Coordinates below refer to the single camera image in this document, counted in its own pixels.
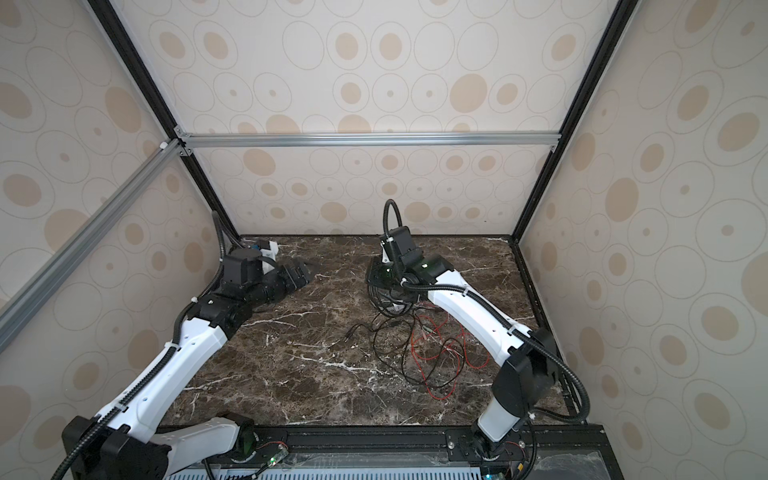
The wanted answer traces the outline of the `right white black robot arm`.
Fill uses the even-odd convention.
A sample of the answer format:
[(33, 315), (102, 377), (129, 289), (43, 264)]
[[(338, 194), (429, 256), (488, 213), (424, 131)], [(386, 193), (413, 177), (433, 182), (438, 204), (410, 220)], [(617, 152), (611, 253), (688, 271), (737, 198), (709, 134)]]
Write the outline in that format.
[[(390, 225), (391, 219), (398, 224)], [(556, 354), (553, 336), (503, 313), (442, 256), (425, 255), (401, 219), (396, 201), (387, 200), (380, 237), (382, 252), (372, 259), (367, 271), (368, 296), (388, 318), (413, 314), (419, 303), (430, 302), (456, 319), (498, 365), (490, 403), (474, 428), (476, 449), (491, 457), (511, 432), (519, 431), (535, 414), (567, 425), (585, 422), (591, 410), (587, 390)], [(579, 398), (580, 406), (573, 415), (537, 404), (562, 377), (568, 378)]]

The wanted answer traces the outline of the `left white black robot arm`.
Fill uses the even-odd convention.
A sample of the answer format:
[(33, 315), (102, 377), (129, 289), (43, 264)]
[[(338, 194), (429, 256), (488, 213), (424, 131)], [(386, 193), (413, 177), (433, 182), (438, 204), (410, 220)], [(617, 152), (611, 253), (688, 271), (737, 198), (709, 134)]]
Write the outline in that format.
[(273, 249), (228, 246), (220, 218), (218, 269), (174, 321), (172, 338), (145, 370), (91, 418), (64, 428), (66, 456), (56, 479), (164, 479), (218, 455), (245, 462), (256, 454), (251, 419), (225, 413), (160, 434), (161, 420), (190, 380), (231, 340), (254, 309), (276, 304), (313, 278), (307, 263), (275, 260)]

